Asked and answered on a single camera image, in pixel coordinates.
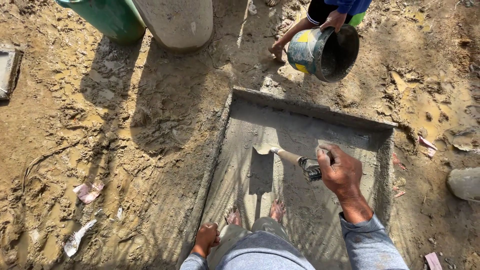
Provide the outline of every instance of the wet soil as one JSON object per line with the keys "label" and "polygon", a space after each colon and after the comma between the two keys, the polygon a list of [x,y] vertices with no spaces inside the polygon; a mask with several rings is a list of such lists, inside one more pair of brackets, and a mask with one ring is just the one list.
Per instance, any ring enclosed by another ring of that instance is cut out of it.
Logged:
{"label": "wet soil", "polygon": [[[0,269],[173,269],[234,85],[399,123],[395,152],[407,171],[395,176],[406,193],[394,199],[393,241],[411,269],[432,251],[480,265],[480,206],[445,187],[451,169],[480,164],[453,146],[468,133],[479,147],[480,81],[469,69],[480,64],[478,8],[374,1],[357,28],[355,66],[327,84],[267,51],[308,3],[255,4],[250,16],[247,1],[215,0],[212,43],[176,57],[148,31],[122,47],[54,2],[0,2],[0,42],[24,51],[17,88],[0,104]],[[439,148],[432,159],[418,133]],[[24,179],[35,158],[70,144]],[[85,205],[72,189],[89,181],[105,187]],[[68,258],[62,243],[94,217]]]}

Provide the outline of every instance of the trowel blade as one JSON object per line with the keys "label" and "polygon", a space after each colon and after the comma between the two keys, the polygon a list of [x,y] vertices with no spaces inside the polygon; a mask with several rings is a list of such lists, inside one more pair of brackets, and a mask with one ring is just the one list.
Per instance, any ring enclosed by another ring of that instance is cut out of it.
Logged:
{"label": "trowel blade", "polygon": [[272,147],[276,147],[276,148],[280,148],[281,147],[279,145],[276,145],[276,144],[268,144],[268,143],[261,143],[261,144],[252,144],[253,148],[255,148],[255,150],[257,150],[257,153],[259,153],[260,155],[266,155],[270,152],[270,149]]}

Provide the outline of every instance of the green cylinder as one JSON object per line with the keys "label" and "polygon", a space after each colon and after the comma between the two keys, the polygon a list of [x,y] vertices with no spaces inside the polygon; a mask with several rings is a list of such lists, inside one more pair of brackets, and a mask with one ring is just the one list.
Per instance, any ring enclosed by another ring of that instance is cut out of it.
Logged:
{"label": "green cylinder", "polygon": [[145,33],[142,21],[132,0],[55,0],[71,8],[111,41],[130,45]]}

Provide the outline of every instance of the concrete pipe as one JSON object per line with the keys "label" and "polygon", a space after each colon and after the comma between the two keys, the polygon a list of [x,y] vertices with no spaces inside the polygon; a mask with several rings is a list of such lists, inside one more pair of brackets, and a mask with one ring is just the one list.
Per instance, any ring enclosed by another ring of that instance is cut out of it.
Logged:
{"label": "concrete pipe", "polygon": [[212,0],[133,0],[157,42],[167,51],[200,50],[213,36]]}

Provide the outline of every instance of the person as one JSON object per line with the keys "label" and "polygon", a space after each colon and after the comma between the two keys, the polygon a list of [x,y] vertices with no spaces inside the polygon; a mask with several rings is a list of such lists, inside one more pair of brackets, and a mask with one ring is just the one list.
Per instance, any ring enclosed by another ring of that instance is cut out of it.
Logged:
{"label": "person", "polygon": [[[318,164],[325,186],[336,194],[343,210],[340,226],[352,269],[407,270],[385,227],[360,192],[361,162],[336,145],[322,144],[320,148],[330,151],[317,152]],[[235,208],[228,212],[228,225],[221,233],[216,224],[203,224],[180,270],[314,270],[279,224],[284,214],[284,204],[276,199],[270,217],[256,220],[251,231],[242,228]]]}
{"label": "person", "polygon": [[335,28],[335,32],[340,31],[344,23],[357,26],[362,22],[371,2],[372,0],[312,0],[308,7],[307,17],[288,30],[268,50],[275,55],[278,61],[285,62],[282,60],[282,51],[295,34],[315,26],[320,26],[322,31],[332,26]]}

